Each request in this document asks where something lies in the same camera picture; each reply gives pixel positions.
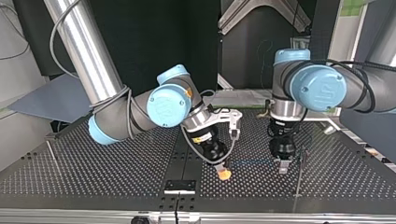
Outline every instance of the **gray panel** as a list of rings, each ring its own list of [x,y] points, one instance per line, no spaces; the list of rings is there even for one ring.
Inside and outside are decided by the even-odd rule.
[[[23,96],[11,110],[72,123],[88,114],[90,101],[79,79],[63,75]]]

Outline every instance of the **metal bracket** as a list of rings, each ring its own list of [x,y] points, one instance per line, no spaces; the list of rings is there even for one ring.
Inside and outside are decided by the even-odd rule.
[[[220,32],[227,35],[235,25],[246,17],[246,15],[256,7],[272,7],[278,11],[298,32],[303,32],[305,27],[311,23],[303,9],[298,6],[298,11],[294,21],[297,0],[235,0],[224,12],[219,20]]]
[[[189,133],[194,133],[216,123],[230,122],[230,130],[229,130],[230,137],[233,140],[238,140],[239,135],[241,133],[240,130],[241,118],[242,118],[242,113],[239,112],[238,110],[221,108],[216,110],[215,113],[212,113],[210,118],[205,122],[204,125],[197,126],[194,129],[188,129],[186,127],[186,130]]]
[[[195,180],[168,180],[164,194],[195,194]]]
[[[279,162],[279,174],[280,175],[285,175],[288,173],[289,166],[291,164],[291,161],[284,161],[281,159],[276,159],[275,161]]]

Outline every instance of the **silver metal surface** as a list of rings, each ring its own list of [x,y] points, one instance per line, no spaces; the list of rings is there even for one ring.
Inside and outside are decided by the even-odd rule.
[[[1,209],[0,223],[130,223],[148,217],[152,223],[175,223],[174,212]],[[395,223],[396,216],[349,214],[178,213],[179,223]]]
[[[186,128],[189,129],[195,129],[203,126],[206,121],[210,118],[210,112],[207,109],[203,109],[205,105],[199,106],[196,110],[200,112],[195,113],[194,111],[191,112],[191,116],[188,118],[184,119],[183,125],[186,126]]]
[[[279,174],[280,175],[287,174],[291,161],[278,160],[278,162],[279,162]]]
[[[388,19],[378,34],[368,61],[396,66],[396,7],[389,13]]]
[[[218,74],[218,84],[224,89],[224,90],[232,90],[233,85],[231,85],[222,75]]]
[[[238,22],[256,7],[273,7],[290,24],[294,24],[297,31],[302,32],[311,23],[311,20],[306,16],[303,9],[298,6],[295,22],[293,22],[297,4],[296,0],[235,0],[219,20],[220,32],[223,35],[227,35]]]
[[[326,134],[332,134],[337,132],[337,130],[332,125],[329,124],[323,132]]]
[[[304,108],[295,101],[274,99],[271,107],[271,117],[285,121],[300,120]]]
[[[74,1],[44,2],[52,19],[57,21]],[[73,8],[58,31],[91,103],[116,95],[122,83],[86,0]]]

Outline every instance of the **white wall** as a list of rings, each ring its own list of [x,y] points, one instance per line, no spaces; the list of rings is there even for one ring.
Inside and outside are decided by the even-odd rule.
[[[338,13],[341,13],[343,1]],[[361,8],[358,16],[339,16],[332,35],[329,58],[336,61],[353,61],[361,35],[361,27],[367,7]]]
[[[0,2],[12,4],[10,0],[0,0]],[[21,31],[18,18],[7,9],[3,8],[3,11]],[[0,11],[0,58],[22,52],[26,44]],[[45,80],[40,76],[32,51],[29,50],[14,59],[0,60],[0,103],[26,94],[44,84]]]
[[[0,0],[12,6],[11,0]],[[8,17],[21,30],[11,11]],[[0,59],[22,52],[26,42],[10,26],[0,11]],[[35,58],[29,50],[17,58],[0,60],[0,171],[28,151],[44,143],[50,133],[50,121],[9,111],[6,107],[24,94],[45,84]]]

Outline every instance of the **black cable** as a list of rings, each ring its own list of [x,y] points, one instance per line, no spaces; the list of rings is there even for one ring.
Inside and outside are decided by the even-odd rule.
[[[388,66],[385,64],[381,63],[371,63],[371,62],[354,62],[354,61],[341,61],[340,63],[343,64],[356,64],[356,65],[361,65],[365,67],[372,67],[372,68],[377,68],[377,69],[382,69],[386,71],[391,71],[391,72],[396,72],[396,67]]]
[[[8,59],[20,57],[22,54],[26,53],[26,51],[29,49],[29,47],[30,47],[29,44],[27,44],[26,48],[21,53],[18,53],[18,54],[9,56],[9,57],[5,57],[5,58],[0,58],[0,60],[8,60]]]
[[[367,83],[369,83],[369,78],[367,77],[367,73],[359,68],[357,68],[357,70],[359,70],[361,72],[361,75],[364,77],[364,79],[367,80]],[[364,100],[366,95],[367,95],[367,88],[365,86],[363,86],[363,90],[361,91],[361,97],[359,97],[358,101],[356,101],[356,103],[353,104],[352,106],[350,106],[348,109],[352,109],[352,108],[355,108],[356,106],[358,106]]]

